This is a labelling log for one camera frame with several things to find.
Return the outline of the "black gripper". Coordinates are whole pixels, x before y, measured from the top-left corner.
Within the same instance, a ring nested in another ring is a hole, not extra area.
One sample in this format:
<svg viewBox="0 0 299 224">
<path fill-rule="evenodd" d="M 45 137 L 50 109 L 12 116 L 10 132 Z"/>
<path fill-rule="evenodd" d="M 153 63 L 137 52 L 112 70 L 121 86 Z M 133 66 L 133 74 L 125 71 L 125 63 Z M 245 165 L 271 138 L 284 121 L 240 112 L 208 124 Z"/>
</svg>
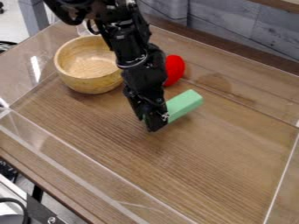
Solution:
<svg viewBox="0 0 299 224">
<path fill-rule="evenodd" d="M 165 103 L 157 105 L 144 103 L 141 96 L 148 95 L 151 91 L 164 90 L 165 56 L 163 53 L 148 53 L 130 60 L 117 58 L 116 65 L 121 69 L 125 82 L 122 93 L 135 116 L 139 120 L 144 120 L 147 130 L 156 132 L 168 124 Z"/>
</svg>

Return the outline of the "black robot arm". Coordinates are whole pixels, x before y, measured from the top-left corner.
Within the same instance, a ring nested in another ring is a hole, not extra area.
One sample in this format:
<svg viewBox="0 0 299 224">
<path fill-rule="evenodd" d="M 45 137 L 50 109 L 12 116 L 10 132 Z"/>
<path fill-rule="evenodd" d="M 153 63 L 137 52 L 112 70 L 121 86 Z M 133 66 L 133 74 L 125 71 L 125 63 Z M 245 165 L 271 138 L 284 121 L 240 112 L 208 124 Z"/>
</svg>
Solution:
<svg viewBox="0 0 299 224">
<path fill-rule="evenodd" d="M 116 55 L 124 96 L 148 131 L 168 123 L 164 100 L 165 55 L 149 41 L 151 30 L 136 0 L 42 0 L 66 25 L 85 24 Z"/>
</svg>

